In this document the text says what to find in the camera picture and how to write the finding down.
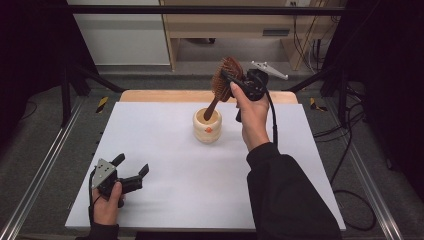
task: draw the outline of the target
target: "floor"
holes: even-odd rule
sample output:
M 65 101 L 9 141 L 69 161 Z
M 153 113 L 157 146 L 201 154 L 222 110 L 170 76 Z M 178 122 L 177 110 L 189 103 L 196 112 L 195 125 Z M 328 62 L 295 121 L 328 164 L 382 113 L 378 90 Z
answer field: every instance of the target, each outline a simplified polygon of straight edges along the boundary
M 99 71 L 123 88 L 208 90 L 210 77 L 224 56 L 235 56 L 245 70 L 251 68 L 251 61 L 266 61 L 289 75 L 287 81 L 272 78 L 270 90 L 287 89 L 312 74 L 305 66 L 292 71 L 278 40 L 255 39 L 217 39 L 215 44 L 209 44 L 206 39 L 184 40 L 175 71 L 168 66 L 99 66 Z M 88 83 L 92 88 L 88 97 L 72 95 L 77 115 L 70 121 L 70 131 L 60 128 L 60 89 L 53 88 L 30 99 L 28 117 L 21 120 L 9 144 L 0 149 L 2 239 L 5 236 L 11 236 L 7 239 L 71 239 L 84 235 L 66 229 L 64 222 L 101 140 L 113 103 L 120 97 L 92 80 Z M 322 98 L 321 84 L 316 82 L 296 93 L 313 133 L 338 124 L 334 116 L 337 98 Z M 363 91 L 360 83 L 352 82 L 351 87 Z M 102 113 L 96 113 L 104 96 L 109 97 L 108 103 Z M 311 98 L 319 108 L 311 108 Z M 348 98 L 349 106 L 357 101 Z M 355 109 L 352 116 L 356 114 L 362 116 L 361 109 Z M 346 149 L 348 135 L 340 137 L 342 133 L 343 130 L 316 138 L 329 178 Z M 343 232 L 344 239 L 424 239 L 423 203 L 401 172 L 387 169 L 384 153 L 366 121 L 355 124 L 352 136 L 352 145 L 333 184 L 334 190 L 343 190 L 336 194 L 336 199 L 345 221 L 353 225 Z M 345 190 L 354 192 L 366 203 Z M 376 224 L 366 231 L 355 229 L 372 225 L 373 215 L 367 204 L 374 209 Z M 131 237 L 134 232 L 122 230 L 121 236 Z

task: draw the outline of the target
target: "black jacket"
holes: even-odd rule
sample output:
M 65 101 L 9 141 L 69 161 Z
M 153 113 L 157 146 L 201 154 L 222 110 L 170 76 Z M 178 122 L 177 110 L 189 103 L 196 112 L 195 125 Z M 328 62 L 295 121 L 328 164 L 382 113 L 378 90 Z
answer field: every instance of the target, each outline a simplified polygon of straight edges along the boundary
M 250 203 L 259 240 L 341 239 L 333 214 L 297 162 L 265 143 L 247 155 Z M 89 240 L 116 240 L 119 226 L 93 224 Z

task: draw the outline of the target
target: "hand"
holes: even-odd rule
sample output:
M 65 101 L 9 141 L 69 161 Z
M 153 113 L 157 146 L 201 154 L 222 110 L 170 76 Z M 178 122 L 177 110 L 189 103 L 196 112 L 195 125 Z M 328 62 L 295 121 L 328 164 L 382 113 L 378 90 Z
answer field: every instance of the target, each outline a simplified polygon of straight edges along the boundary
M 94 222 L 102 225 L 116 225 L 118 218 L 118 202 L 122 193 L 122 184 L 116 182 L 113 185 L 112 193 L 109 200 L 100 196 L 99 190 L 96 188 L 92 191 L 94 201 Z
M 258 101 L 250 101 L 237 84 L 231 82 L 230 86 L 241 111 L 242 136 L 250 152 L 255 147 L 269 142 L 266 132 L 269 102 L 266 96 Z

